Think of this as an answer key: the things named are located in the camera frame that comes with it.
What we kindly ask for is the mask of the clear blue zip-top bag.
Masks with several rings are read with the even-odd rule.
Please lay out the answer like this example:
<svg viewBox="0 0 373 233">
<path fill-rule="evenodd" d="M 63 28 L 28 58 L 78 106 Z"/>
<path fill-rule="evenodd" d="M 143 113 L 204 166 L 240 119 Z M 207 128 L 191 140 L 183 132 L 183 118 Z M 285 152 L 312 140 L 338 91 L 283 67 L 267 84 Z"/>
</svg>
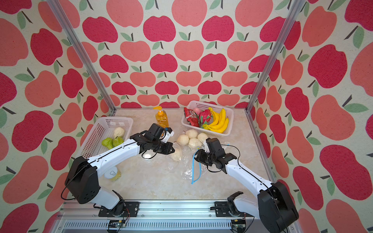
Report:
<svg viewBox="0 0 373 233">
<path fill-rule="evenodd" d="M 198 182 L 207 172 L 206 165 L 195 160 L 197 151 L 205 148 L 205 146 L 200 146 L 192 149 L 188 145 L 180 147 L 182 155 L 178 161 L 178 165 L 176 166 L 176 173 L 180 175 L 182 179 L 187 180 L 191 184 Z"/>
</svg>

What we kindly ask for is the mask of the small clear pear bag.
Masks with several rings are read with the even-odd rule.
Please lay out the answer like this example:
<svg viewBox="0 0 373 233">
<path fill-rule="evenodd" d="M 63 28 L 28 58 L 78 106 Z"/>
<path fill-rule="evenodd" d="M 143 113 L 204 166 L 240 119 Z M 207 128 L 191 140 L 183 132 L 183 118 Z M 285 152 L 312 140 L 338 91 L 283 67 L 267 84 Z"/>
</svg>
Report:
<svg viewBox="0 0 373 233">
<path fill-rule="evenodd" d="M 181 176 L 183 179 L 191 178 L 192 149 L 189 146 L 173 144 L 174 153 L 168 155 L 168 169 L 171 174 Z"/>
</svg>

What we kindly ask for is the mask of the green toy pear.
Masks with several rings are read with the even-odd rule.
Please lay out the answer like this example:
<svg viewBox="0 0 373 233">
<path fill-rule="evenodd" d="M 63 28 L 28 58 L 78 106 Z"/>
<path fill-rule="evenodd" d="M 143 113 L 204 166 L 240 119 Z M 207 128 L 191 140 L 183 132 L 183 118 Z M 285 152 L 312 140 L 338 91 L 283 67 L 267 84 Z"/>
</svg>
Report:
<svg viewBox="0 0 373 233">
<path fill-rule="evenodd" d="M 109 150 L 113 149 L 113 139 L 112 138 L 106 138 L 102 141 L 102 145 Z"/>
<path fill-rule="evenodd" d="M 118 136 L 115 139 L 113 139 L 113 147 L 117 147 L 123 142 L 124 142 L 124 139 L 121 136 Z"/>
</svg>

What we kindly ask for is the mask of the cream toy pear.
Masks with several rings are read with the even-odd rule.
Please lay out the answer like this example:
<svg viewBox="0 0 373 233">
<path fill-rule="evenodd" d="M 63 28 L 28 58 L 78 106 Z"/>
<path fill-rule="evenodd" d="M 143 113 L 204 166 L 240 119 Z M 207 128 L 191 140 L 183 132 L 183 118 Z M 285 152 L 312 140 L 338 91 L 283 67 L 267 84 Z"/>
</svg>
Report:
<svg viewBox="0 0 373 233">
<path fill-rule="evenodd" d="M 121 127 L 117 127 L 115 130 L 114 130 L 114 134 L 113 134 L 113 137 L 114 138 L 119 138 L 119 137 L 123 137 L 125 135 L 125 130 Z"/>
</svg>

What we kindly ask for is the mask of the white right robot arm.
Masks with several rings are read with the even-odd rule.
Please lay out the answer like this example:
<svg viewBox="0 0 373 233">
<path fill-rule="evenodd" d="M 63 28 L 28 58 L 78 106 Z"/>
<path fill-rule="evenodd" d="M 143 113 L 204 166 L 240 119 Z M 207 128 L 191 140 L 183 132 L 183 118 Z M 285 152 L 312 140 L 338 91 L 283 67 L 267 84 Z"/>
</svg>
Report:
<svg viewBox="0 0 373 233">
<path fill-rule="evenodd" d="M 227 153 L 217 138 L 208 138 L 203 149 L 197 150 L 195 161 L 207 166 L 215 166 L 245 186 L 256 202 L 248 200 L 238 191 L 228 197 L 228 211 L 232 215 L 249 214 L 260 219 L 270 233 L 281 233 L 299 219 L 299 213 L 288 189 L 281 182 L 271 182 L 247 168 L 239 157 Z"/>
</svg>

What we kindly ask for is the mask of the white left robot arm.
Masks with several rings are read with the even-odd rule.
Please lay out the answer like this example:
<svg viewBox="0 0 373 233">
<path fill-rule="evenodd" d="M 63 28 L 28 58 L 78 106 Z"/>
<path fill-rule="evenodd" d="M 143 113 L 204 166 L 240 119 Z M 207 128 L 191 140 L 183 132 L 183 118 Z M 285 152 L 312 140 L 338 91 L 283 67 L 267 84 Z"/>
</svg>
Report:
<svg viewBox="0 0 373 233">
<path fill-rule="evenodd" d="M 109 216 L 129 214 L 125 200 L 116 191 L 108 191 L 99 185 L 99 178 L 128 158 L 151 150 L 155 154 L 169 155 L 175 152 L 168 139 L 174 135 L 172 128 L 152 124 L 147 131 L 134 134 L 122 144 L 102 154 L 85 159 L 76 158 L 65 180 L 65 189 L 80 204 L 93 203 L 107 211 Z"/>
</svg>

